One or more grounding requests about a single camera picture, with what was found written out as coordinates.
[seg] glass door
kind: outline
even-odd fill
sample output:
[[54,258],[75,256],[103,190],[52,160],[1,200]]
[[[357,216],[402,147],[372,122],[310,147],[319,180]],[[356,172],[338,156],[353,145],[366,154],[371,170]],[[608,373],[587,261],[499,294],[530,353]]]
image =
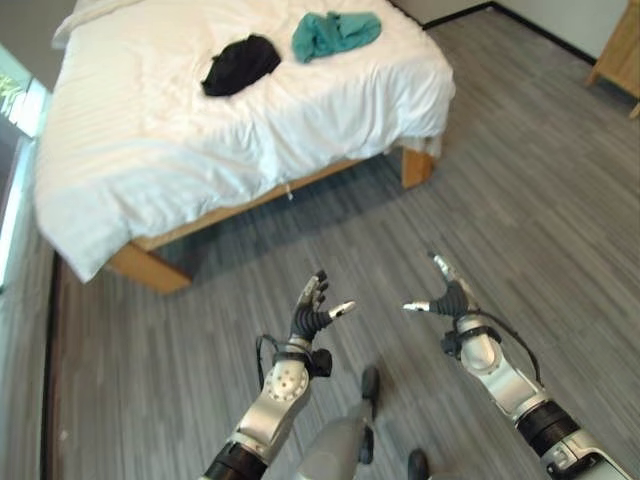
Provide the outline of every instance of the glass door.
[[50,94],[0,45],[0,291]]

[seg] teal cloth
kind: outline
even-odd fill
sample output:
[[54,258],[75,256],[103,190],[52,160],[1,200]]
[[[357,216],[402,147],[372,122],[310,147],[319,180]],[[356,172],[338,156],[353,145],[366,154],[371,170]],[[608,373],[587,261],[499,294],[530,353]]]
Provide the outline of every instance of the teal cloth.
[[299,62],[345,52],[373,42],[381,30],[380,19],[373,13],[329,12],[326,17],[307,13],[291,41]]

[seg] mattress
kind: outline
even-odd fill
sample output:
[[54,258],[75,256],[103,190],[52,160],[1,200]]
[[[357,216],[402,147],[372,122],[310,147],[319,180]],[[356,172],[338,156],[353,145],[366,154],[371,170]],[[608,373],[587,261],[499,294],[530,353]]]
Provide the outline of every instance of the mattress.
[[[370,45],[297,63],[307,12],[372,11]],[[228,98],[200,81],[225,45],[257,33],[282,57]],[[454,94],[437,45],[385,0],[82,0],[36,170],[43,235],[82,281],[123,245],[248,202],[401,137],[437,137]]]

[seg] baseboard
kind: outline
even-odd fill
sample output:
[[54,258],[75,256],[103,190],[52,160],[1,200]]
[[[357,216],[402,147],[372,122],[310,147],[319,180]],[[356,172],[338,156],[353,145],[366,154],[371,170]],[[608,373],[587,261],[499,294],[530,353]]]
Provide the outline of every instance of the baseboard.
[[410,18],[411,20],[416,22],[418,25],[422,26],[422,23],[420,23],[420,21],[418,21],[418,19],[416,17],[411,15],[409,12],[407,12],[404,8],[402,8],[400,5],[398,5],[394,0],[388,0],[388,2],[391,5],[393,5],[394,7],[396,7],[398,10],[400,10],[402,13],[404,13],[405,17]]
[[480,10],[485,10],[489,7],[492,7],[494,3],[495,2],[484,2],[479,5],[475,5],[473,7],[465,8],[464,10],[460,10],[459,12],[452,13],[451,15],[446,15],[444,17],[436,18],[435,20],[431,20],[427,23],[422,24],[422,28],[424,30],[428,30],[438,25],[442,25],[443,23],[447,23],[461,17],[466,17],[467,15],[470,15],[472,13],[479,12]]
[[51,271],[51,285],[47,311],[47,340],[45,346],[44,382],[42,389],[42,423],[40,426],[40,480],[53,479],[55,438],[55,383],[57,358],[55,348],[61,259],[57,253],[53,254],[53,268]]
[[450,22],[452,20],[456,20],[458,18],[465,17],[465,16],[470,15],[472,13],[475,13],[475,12],[478,12],[478,11],[481,11],[481,10],[485,10],[485,9],[487,9],[489,7],[494,8],[497,12],[499,12],[499,13],[501,13],[503,15],[506,15],[507,17],[511,18],[512,20],[515,20],[516,22],[524,25],[525,27],[529,28],[530,30],[533,30],[538,35],[542,35],[546,39],[551,40],[553,43],[555,43],[559,47],[561,47],[564,50],[568,51],[569,53],[575,55],[579,59],[587,62],[588,64],[594,65],[596,63],[596,58],[594,58],[592,55],[589,55],[587,52],[579,49],[578,47],[576,47],[574,45],[571,45],[569,42],[563,40],[562,38],[558,37],[557,35],[554,35],[550,31],[542,28],[540,25],[537,25],[537,24],[533,23],[532,21],[526,19],[525,17],[523,17],[522,15],[514,12],[510,8],[505,7],[500,2],[483,2],[483,3],[479,4],[479,5],[475,5],[473,7],[466,8],[464,10],[460,10],[459,12],[452,13],[451,15],[447,15],[445,17],[441,17],[441,18],[437,18],[435,20],[431,20],[430,22],[424,23],[422,25],[422,28],[425,29],[425,30],[429,30],[430,28],[436,27],[438,25],[442,25],[443,23],[447,23],[447,22]]
[[520,15],[520,14],[514,12],[513,10],[511,10],[510,8],[507,8],[504,5],[500,4],[500,2],[490,2],[490,3],[492,4],[490,6],[495,8],[497,12],[500,12],[503,15],[506,15],[507,17],[515,20],[516,22],[521,23],[525,27],[533,30],[537,34],[542,35],[543,37],[545,37],[548,40],[551,40],[553,43],[555,43],[559,47],[565,49],[567,52],[575,55],[576,57],[578,57],[579,59],[587,62],[588,64],[595,65],[597,59],[595,57],[593,57],[592,55],[589,55],[584,50],[580,50],[578,47],[576,47],[574,45],[571,45],[569,42],[561,39],[557,35],[554,35],[550,31],[545,30],[540,25],[537,25],[537,24],[533,23],[532,21],[527,20],[522,15]]

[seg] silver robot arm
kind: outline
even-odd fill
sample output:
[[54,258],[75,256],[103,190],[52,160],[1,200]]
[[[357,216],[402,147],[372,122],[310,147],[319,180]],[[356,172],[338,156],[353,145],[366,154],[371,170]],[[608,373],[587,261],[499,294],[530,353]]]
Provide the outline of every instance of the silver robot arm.
[[454,318],[454,329],[441,342],[443,350],[484,385],[494,403],[538,454],[549,476],[632,480],[596,439],[546,393],[539,383],[537,361],[528,347],[538,381],[511,365],[500,346],[500,335],[487,318],[499,320],[480,310],[467,283],[442,256],[431,257],[447,281],[447,292],[438,300],[414,302],[404,308]]
[[312,378],[331,374],[331,354],[312,351],[315,334],[355,308],[355,302],[346,302],[319,311],[327,288],[324,272],[307,283],[296,305],[289,340],[276,353],[264,381],[260,379],[260,395],[201,480],[258,480],[278,455],[309,400]]

